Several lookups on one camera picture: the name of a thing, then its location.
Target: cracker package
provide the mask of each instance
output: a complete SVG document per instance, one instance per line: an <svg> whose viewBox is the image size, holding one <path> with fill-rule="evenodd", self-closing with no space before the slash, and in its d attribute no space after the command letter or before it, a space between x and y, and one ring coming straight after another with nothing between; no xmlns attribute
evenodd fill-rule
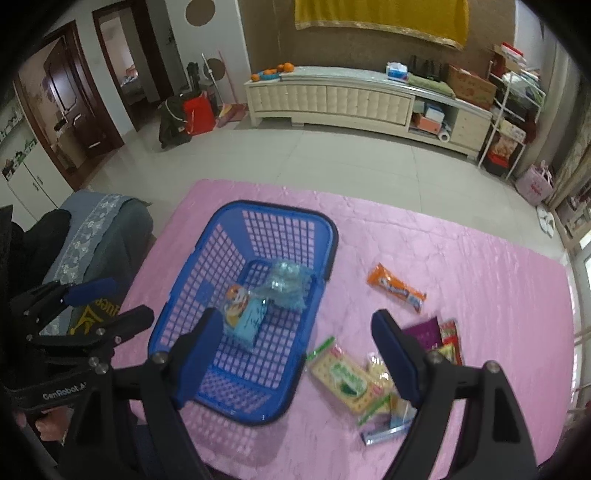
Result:
<svg viewBox="0 0 591 480"><path fill-rule="evenodd" d="M384 396L384 389L329 338L308 356L310 373L349 410L360 415Z"/></svg>
<svg viewBox="0 0 591 480"><path fill-rule="evenodd" d="M409 303L417 313L421 313L423 303L427 299L426 293L421 293L406 285L402 280L394 277L392 272L381 263L369 273L368 283L376 287L381 287L392 295Z"/></svg>

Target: pink mat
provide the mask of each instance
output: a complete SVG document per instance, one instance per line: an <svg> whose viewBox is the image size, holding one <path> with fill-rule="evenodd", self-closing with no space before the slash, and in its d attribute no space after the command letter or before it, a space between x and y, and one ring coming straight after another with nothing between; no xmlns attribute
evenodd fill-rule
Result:
<svg viewBox="0 0 591 480"><path fill-rule="evenodd" d="M499 361L515 390L538 462L553 452L570 402L573 318L562 265L506 240L420 213L329 193L202 180L174 212L137 275L122 311L146 304L160 314L173 283L213 213L233 200L318 210L340 241L310 341L330 335L358 360L375 351L371 315L387 308L402 326L438 314L457 319L464 359ZM371 289L365 279L382 262L428 293L421 316ZM147 357L151 330L116 349L113 364ZM134 412L143 418L139 402ZM354 421L306 373L287 414L257 428L235 424L197 404L181 411L205 462L240 479L381 479L401 440L365 447ZM450 465L462 406L452 411L432 478Z"/></svg>

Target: cabinet drawer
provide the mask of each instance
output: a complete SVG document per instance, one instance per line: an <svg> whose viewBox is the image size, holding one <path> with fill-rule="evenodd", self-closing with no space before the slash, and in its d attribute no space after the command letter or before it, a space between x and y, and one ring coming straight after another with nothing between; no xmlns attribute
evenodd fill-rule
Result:
<svg viewBox="0 0 591 480"><path fill-rule="evenodd" d="M251 87L255 112L320 112L405 125L410 98L392 93L319 85Z"/></svg>

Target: blue plastic basket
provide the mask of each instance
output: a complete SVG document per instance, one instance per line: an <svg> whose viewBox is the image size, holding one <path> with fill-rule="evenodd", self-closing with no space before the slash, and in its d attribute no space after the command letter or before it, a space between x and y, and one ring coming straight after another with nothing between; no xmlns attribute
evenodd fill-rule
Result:
<svg viewBox="0 0 591 480"><path fill-rule="evenodd" d="M269 203L238 201L220 208L203 231L174 283L150 337L148 353L168 351L208 307L220 308L228 288L262 284L273 260L314 271L303 312L269 305L252 353L224 336L195 400L247 425L278 419L289 407L338 232L325 215Z"/></svg>

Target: purple snack package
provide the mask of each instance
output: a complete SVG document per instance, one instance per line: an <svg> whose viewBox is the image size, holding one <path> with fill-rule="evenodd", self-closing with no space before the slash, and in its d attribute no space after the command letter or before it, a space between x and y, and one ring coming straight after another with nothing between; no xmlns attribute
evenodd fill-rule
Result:
<svg viewBox="0 0 591 480"><path fill-rule="evenodd" d="M408 335L415 337L421 346L428 352L435 348L443 346L441 339L441 331L439 330L439 323L437 317L433 317L423 323L418 323L402 330Z"/></svg>

